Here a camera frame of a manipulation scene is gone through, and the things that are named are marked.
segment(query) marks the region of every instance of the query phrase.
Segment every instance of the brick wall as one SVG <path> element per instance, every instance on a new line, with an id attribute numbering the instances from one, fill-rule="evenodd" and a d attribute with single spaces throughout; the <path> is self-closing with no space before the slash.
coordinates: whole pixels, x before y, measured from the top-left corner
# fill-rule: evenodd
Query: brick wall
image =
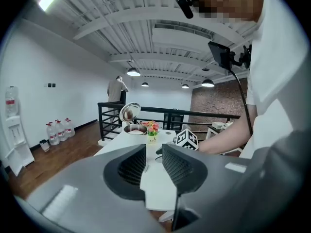
<path id="1" fill-rule="evenodd" d="M 241 85 L 246 97 L 247 79 L 241 79 Z M 236 80 L 215 84 L 214 88 L 201 87 L 194 89 L 191 98 L 191 111 L 241 115 L 244 111 L 243 101 Z M 190 116 L 189 122 L 226 122 L 226 118 L 211 118 Z M 207 131 L 207 126 L 190 125 L 192 131 Z M 199 139 L 205 139 L 206 134 L 197 134 Z"/>

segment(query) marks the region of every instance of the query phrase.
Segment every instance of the potted flower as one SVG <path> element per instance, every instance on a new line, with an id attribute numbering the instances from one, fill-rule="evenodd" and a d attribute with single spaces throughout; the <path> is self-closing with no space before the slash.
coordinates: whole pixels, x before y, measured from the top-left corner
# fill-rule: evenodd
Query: potted flower
<path id="1" fill-rule="evenodd" d="M 142 123 L 143 126 L 148 129 L 147 144 L 154 144 L 157 142 L 157 134 L 159 132 L 160 125 L 157 122 L 150 121 Z"/>

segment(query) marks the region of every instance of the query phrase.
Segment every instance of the black cable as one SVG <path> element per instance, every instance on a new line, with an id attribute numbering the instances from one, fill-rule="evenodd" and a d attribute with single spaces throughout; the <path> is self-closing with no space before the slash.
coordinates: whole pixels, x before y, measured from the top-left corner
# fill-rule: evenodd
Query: black cable
<path id="1" fill-rule="evenodd" d="M 244 93 L 243 93 L 243 89 L 242 89 L 242 86 L 241 86 L 241 83 L 240 83 L 240 80 L 239 78 L 235 75 L 235 73 L 231 70 L 228 70 L 234 77 L 235 79 L 238 81 L 238 84 L 239 84 L 239 89 L 240 89 L 240 92 L 241 92 L 241 96 L 242 96 L 242 100 L 243 100 L 243 104 L 244 104 L 244 108 L 245 108 L 245 112 L 246 112 L 246 117 L 247 117 L 247 123 L 248 123 L 248 129 L 249 129 L 249 132 L 251 134 L 251 136 L 253 135 L 253 128 L 252 128 L 252 124 L 251 124 L 251 119 L 249 118 L 249 112 L 248 112 L 248 108 L 247 108 L 247 104 L 246 104 L 246 100 L 245 100 L 245 96 L 244 96 Z"/>

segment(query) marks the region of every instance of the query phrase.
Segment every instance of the white shirt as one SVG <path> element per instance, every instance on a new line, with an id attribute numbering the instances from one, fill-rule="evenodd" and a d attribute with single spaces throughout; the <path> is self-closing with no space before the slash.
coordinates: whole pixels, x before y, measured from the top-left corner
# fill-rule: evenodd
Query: white shirt
<path id="1" fill-rule="evenodd" d="M 109 99 L 108 102 L 117 102 L 120 101 L 121 91 L 127 89 L 124 82 L 119 80 L 114 80 L 109 82 Z"/>
<path id="2" fill-rule="evenodd" d="M 246 103 L 256 105 L 254 134 L 241 158 L 308 127 L 309 40 L 283 0 L 264 0 L 254 34 Z"/>

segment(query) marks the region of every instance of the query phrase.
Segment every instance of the small vase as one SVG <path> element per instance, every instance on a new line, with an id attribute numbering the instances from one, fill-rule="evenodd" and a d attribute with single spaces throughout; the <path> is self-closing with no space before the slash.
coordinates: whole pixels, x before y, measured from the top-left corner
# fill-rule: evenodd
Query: small vase
<path id="1" fill-rule="evenodd" d="M 158 142 L 158 135 L 149 135 L 147 137 L 147 144 L 156 144 Z"/>

